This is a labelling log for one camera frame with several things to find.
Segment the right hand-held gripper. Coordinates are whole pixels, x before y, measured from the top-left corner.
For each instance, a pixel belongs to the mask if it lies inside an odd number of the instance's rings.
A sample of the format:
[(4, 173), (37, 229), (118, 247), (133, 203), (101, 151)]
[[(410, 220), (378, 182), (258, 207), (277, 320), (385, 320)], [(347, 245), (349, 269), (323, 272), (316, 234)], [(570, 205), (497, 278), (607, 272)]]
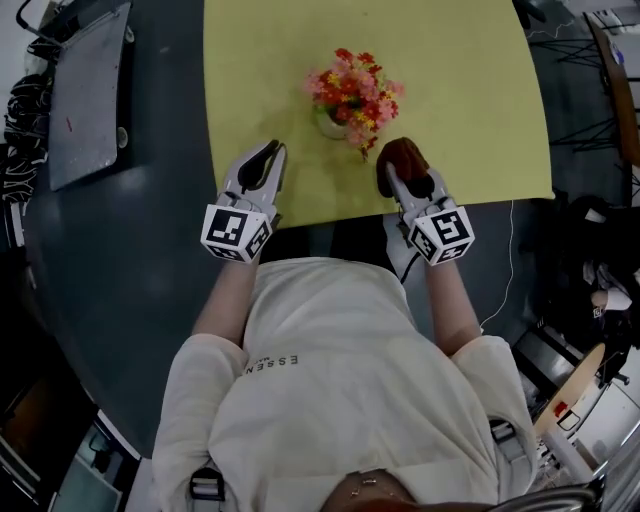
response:
[[(425, 206), (425, 199), (415, 197), (396, 172), (392, 163), (386, 164), (386, 177), (393, 196), (402, 208), (416, 208), (402, 215), (408, 228), (405, 236), (430, 266), (462, 257), (475, 241), (475, 234), (467, 211), (452, 199), (444, 198)], [(447, 185), (435, 169), (428, 170), (433, 190), (430, 199), (449, 197)]]

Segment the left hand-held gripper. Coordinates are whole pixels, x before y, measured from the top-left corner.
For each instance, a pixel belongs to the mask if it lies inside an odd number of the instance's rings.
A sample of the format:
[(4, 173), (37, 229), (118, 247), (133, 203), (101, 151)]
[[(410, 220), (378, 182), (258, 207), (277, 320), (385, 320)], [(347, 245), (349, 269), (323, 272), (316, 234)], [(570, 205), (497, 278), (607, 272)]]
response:
[[(278, 140), (259, 143), (230, 166), (225, 181), (232, 191), (206, 208), (200, 243), (213, 256), (252, 263), (274, 232), (276, 196), (287, 164), (287, 147)], [(261, 193), (254, 191), (261, 188)]]

